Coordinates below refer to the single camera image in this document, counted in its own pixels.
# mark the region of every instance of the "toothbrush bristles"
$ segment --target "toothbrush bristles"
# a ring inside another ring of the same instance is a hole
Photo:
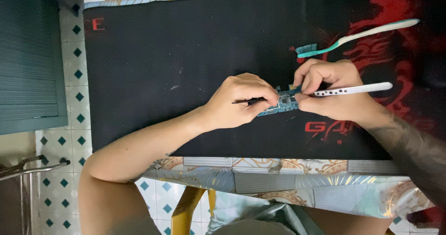
[[[297,54],[304,54],[306,52],[315,51],[317,50],[318,45],[317,44],[307,44],[301,47],[298,47],[296,49]]]

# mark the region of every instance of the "chair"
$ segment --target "chair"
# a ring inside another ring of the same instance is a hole
[[[172,235],[189,235],[193,210],[203,196],[206,189],[187,186],[180,198],[180,202],[172,214]],[[209,196],[210,215],[214,215],[215,190],[207,190]]]

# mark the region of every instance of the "forearm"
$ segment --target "forearm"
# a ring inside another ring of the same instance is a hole
[[[418,131],[381,105],[359,121],[435,204],[446,206],[446,143]]]
[[[208,131],[200,111],[201,107],[114,141],[91,155],[82,173],[109,182],[131,181],[192,138]]]

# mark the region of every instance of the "left hand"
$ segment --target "left hand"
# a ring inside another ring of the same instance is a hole
[[[232,104],[259,97],[267,101]],[[226,78],[209,102],[201,107],[201,113],[208,130],[233,128],[251,122],[260,112],[276,106],[278,99],[277,91],[270,84],[254,74],[243,73]]]

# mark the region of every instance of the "tile floor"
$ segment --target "tile floor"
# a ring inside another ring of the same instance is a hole
[[[66,0],[79,10],[79,17],[62,8],[59,12],[62,59],[65,80],[68,125],[36,132],[37,152],[46,156],[43,164],[56,164],[61,157],[72,163],[62,169],[40,175],[40,218],[42,232],[81,234],[77,190],[79,175],[85,160],[92,154],[86,51],[83,32],[83,0]],[[171,234],[170,219],[184,191],[184,186],[148,178],[136,182],[150,215],[163,235]],[[209,201],[203,195],[193,213],[191,235],[207,231],[210,220]],[[397,235],[438,232],[417,230],[403,220],[391,229]]]

